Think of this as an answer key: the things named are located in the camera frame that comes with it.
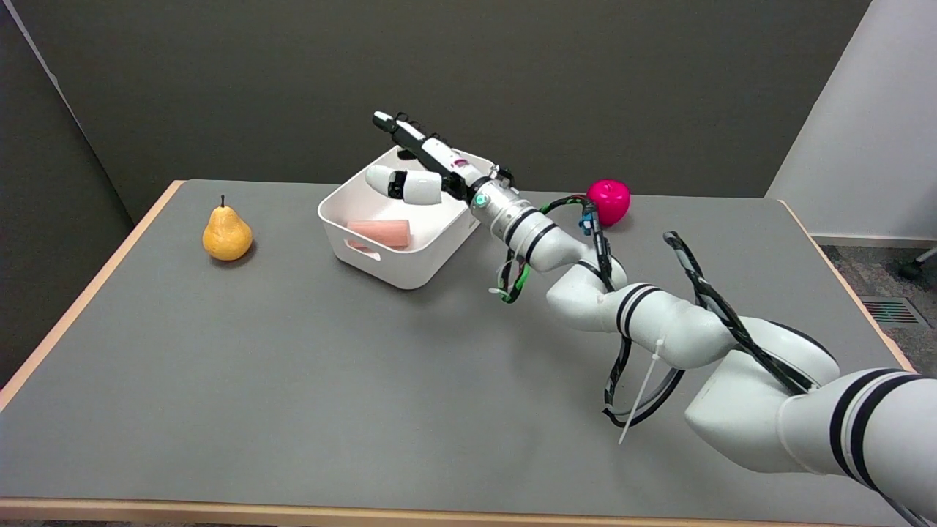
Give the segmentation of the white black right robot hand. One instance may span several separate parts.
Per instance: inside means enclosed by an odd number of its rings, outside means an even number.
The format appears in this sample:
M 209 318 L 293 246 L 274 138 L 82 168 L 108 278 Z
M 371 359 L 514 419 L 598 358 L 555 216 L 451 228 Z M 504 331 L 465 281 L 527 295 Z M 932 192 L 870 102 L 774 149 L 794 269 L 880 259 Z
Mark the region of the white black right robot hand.
M 471 203 L 480 184 L 490 177 L 448 146 L 437 134 L 426 135 L 408 116 L 390 116 L 375 111 L 372 123 L 387 133 L 398 152 L 419 163 L 419 169 L 392 169 L 373 165 L 365 171 L 365 182 L 389 199 L 411 206 L 435 206 L 444 195 Z

